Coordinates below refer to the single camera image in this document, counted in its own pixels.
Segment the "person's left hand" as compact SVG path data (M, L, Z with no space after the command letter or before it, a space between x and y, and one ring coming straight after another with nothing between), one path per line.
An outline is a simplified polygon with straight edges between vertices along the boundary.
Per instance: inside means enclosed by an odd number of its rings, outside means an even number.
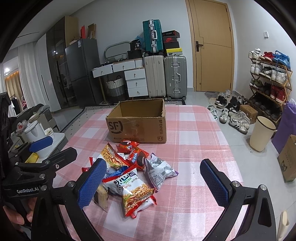
M36 197L30 198L27 200L27 205L29 207L29 212L27 213L27 220L29 222L32 222L36 201L37 201ZM19 213L17 213L15 210L11 209L10 207L7 207L6 205L3 206L3 209L4 209L7 217L11 221L11 224L15 228L19 228L21 225L23 225L25 223L24 218Z

